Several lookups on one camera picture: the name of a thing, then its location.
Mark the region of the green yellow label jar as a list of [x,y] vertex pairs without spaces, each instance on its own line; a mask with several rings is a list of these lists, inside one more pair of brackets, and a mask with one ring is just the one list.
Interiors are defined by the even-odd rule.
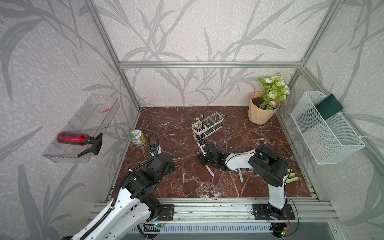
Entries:
[[142,147],[146,144],[146,138],[141,130],[133,130],[130,133],[130,140],[136,147]]

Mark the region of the green white artificial flowers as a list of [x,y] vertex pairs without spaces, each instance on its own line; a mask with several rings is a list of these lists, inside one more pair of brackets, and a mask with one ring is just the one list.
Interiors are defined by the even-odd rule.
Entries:
[[264,86],[264,93],[258,102],[258,107],[262,110],[272,111],[279,107],[280,103],[285,103],[290,89],[286,85],[283,73],[270,77],[262,77],[261,83]]

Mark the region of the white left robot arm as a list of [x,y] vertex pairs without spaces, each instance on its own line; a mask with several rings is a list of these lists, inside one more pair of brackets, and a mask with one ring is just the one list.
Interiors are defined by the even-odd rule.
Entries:
[[113,200],[80,232],[64,240],[120,240],[130,230],[160,215],[161,203],[152,195],[164,176],[175,171],[168,153],[154,155],[126,175]]

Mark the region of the pink toothbrush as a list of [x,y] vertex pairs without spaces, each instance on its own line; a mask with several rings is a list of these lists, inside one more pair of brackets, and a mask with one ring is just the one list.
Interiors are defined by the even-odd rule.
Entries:
[[208,165],[206,165],[206,169],[208,170],[209,174],[214,178],[215,174]]

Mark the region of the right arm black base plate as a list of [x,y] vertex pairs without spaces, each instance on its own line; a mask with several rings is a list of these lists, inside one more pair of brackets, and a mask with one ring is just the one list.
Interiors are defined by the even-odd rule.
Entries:
[[295,211],[290,204],[280,210],[270,204],[253,204],[250,213],[255,220],[295,220]]

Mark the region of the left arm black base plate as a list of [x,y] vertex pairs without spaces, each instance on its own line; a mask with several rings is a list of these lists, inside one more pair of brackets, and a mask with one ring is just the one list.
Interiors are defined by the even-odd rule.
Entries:
[[175,213],[175,205],[161,204],[159,208],[155,210],[154,214],[150,215],[150,221],[172,221]]

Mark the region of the clear wall shelf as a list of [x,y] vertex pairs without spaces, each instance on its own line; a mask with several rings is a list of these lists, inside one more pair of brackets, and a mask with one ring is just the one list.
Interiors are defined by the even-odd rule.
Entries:
[[[91,94],[59,133],[75,132],[88,134],[92,137],[103,133],[104,137],[104,133],[119,107],[120,103],[117,97]],[[94,156],[92,153],[89,153],[82,157],[77,157],[77,154],[91,145],[74,146],[61,144],[57,141],[58,134],[43,152],[43,156],[47,159],[54,163],[87,163]]]

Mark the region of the peach ribbed flower pot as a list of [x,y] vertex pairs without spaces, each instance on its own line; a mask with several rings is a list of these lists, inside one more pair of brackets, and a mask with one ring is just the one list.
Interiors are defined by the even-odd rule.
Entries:
[[263,110],[263,109],[260,109],[259,107],[257,107],[253,103],[253,100],[257,99],[257,98],[261,98],[263,95],[264,95],[263,91],[258,91],[258,92],[253,93],[251,95],[251,98],[250,98],[248,117],[252,123],[257,124],[257,125],[264,125],[265,123],[267,123],[280,107],[280,101],[279,100],[276,101],[276,103],[277,103],[276,107],[277,108],[274,110],[271,110],[271,111]]

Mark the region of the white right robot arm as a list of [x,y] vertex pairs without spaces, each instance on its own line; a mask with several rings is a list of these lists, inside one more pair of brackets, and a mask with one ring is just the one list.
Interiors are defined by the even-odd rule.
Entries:
[[214,165],[221,171],[236,171],[241,177],[241,169],[254,170],[269,188],[269,208],[281,211],[286,203],[286,180],[289,176],[289,165],[281,156],[260,145],[257,149],[243,153],[223,154],[212,143],[198,143],[202,153],[198,159],[203,166]]

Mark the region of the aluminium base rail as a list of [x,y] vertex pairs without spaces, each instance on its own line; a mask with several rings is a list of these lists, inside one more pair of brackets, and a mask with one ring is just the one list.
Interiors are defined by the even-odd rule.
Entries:
[[[249,223],[255,220],[251,214],[253,204],[266,204],[267,198],[168,198],[159,199],[174,205],[171,223]],[[338,222],[339,217],[331,202],[317,198],[291,198],[290,204],[300,222]]]

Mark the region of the black toothbrush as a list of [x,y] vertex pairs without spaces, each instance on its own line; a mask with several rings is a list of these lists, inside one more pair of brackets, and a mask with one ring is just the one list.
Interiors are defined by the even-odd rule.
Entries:
[[201,128],[202,128],[202,130],[205,128],[204,127],[204,119],[205,119],[205,115],[204,114],[201,114],[201,123],[202,123],[202,126],[201,126]]

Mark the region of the red spray bottle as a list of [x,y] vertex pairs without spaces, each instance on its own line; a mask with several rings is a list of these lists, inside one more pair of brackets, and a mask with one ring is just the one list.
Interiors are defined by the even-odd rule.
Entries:
[[57,136],[57,141],[61,144],[74,145],[74,146],[87,146],[89,148],[77,154],[77,157],[82,157],[86,154],[92,153],[97,156],[103,144],[103,133],[99,133],[96,137],[88,134],[81,134],[75,132],[61,132]]

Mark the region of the dark green card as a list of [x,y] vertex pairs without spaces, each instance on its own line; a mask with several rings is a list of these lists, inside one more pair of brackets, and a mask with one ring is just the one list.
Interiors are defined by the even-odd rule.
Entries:
[[336,115],[344,109],[342,104],[333,94],[330,94],[321,102],[316,104],[315,108],[324,120],[331,118],[333,115]]

